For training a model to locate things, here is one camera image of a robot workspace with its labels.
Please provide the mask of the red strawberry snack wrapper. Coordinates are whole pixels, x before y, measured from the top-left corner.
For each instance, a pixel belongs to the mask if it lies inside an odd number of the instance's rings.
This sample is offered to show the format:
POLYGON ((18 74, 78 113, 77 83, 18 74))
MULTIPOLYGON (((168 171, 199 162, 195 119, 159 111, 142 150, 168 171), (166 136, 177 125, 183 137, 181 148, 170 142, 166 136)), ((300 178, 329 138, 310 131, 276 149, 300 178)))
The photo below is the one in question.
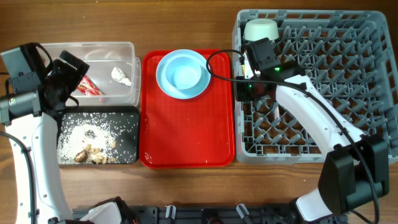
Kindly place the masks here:
POLYGON ((95 83, 84 76, 77 89, 73 92, 83 105, 100 105, 105 103, 104 93, 95 85, 95 83))

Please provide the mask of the pale green bowl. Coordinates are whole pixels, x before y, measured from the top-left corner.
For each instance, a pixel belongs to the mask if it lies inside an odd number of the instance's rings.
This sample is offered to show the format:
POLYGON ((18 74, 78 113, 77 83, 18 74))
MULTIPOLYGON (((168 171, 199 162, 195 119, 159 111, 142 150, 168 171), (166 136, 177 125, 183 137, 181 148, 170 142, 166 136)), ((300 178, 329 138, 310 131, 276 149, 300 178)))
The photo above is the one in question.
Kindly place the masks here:
POLYGON ((277 23, 270 19, 251 20, 246 23, 243 38, 248 41, 257 41, 264 38, 276 40, 279 38, 277 23))

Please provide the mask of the white napkin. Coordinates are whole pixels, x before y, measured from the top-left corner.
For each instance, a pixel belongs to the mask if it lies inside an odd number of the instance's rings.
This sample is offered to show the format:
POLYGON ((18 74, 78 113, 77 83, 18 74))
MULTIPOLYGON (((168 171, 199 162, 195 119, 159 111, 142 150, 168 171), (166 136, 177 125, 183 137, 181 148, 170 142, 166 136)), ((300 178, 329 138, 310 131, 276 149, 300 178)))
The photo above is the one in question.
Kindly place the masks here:
POLYGON ((130 79, 126 76, 126 74, 118 67, 114 67, 113 70, 111 71, 111 77, 113 80, 116 82, 126 85, 126 86, 131 86, 131 81, 130 79))

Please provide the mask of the light blue bowl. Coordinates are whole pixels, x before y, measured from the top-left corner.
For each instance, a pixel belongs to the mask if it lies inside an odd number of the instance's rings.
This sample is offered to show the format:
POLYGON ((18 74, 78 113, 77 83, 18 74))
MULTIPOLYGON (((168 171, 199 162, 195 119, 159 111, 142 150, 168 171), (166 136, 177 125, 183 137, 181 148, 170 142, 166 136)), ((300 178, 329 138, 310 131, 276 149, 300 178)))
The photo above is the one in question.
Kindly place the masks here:
POLYGON ((165 67, 165 77, 169 84, 178 90, 189 90, 201 79, 201 64, 188 56, 170 59, 165 67))

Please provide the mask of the light blue plate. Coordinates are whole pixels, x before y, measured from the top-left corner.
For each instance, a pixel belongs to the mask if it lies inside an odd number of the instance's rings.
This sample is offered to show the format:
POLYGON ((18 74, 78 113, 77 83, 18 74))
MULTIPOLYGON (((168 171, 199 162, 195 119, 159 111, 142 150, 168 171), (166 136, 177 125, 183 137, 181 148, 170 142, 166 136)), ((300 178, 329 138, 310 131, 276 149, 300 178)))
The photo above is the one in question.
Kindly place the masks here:
POLYGON ((211 79, 211 75, 207 71, 206 67, 206 59, 204 56, 199 54, 196 51, 193 50, 188 50, 188 49, 180 49, 180 50, 174 50, 171 51, 170 53, 167 53, 159 62, 157 68, 156 68, 156 81, 159 86, 159 88, 168 96, 172 98, 176 98, 179 100, 187 100, 194 98, 200 94, 202 94, 208 87, 211 79), (199 61, 201 64, 201 79, 198 82, 197 85, 195 85, 193 88, 189 90, 178 90, 174 88, 171 84, 168 83, 165 77, 165 67, 170 61, 170 59, 174 57, 179 57, 179 56, 188 56, 196 59, 199 61))

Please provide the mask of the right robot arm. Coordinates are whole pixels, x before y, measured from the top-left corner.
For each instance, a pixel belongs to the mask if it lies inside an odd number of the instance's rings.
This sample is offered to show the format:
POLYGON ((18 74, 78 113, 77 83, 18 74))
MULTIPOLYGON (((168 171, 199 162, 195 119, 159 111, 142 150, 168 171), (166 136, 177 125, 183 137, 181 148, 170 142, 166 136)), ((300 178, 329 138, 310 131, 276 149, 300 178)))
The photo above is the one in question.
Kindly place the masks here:
POLYGON ((237 79, 238 100, 273 93, 325 158, 316 189, 295 201, 301 219, 314 222, 372 202, 373 222, 378 223, 378 199, 389 193, 387 142, 378 134, 365 135, 347 121, 321 96, 297 62, 280 62, 268 38, 245 41, 239 54, 244 72, 251 77, 237 79))

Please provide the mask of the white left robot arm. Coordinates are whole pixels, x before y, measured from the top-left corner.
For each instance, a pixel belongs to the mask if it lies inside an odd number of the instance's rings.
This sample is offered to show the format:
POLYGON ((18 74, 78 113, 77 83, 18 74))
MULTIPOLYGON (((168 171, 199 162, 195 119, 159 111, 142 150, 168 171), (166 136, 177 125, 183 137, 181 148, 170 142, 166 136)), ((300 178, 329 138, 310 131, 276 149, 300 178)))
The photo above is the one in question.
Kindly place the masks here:
POLYGON ((17 223, 63 223, 73 215, 57 160, 57 116, 89 65, 66 50, 44 62, 36 42, 1 53, 9 78, 1 97, 1 135, 10 140, 17 184, 17 223))

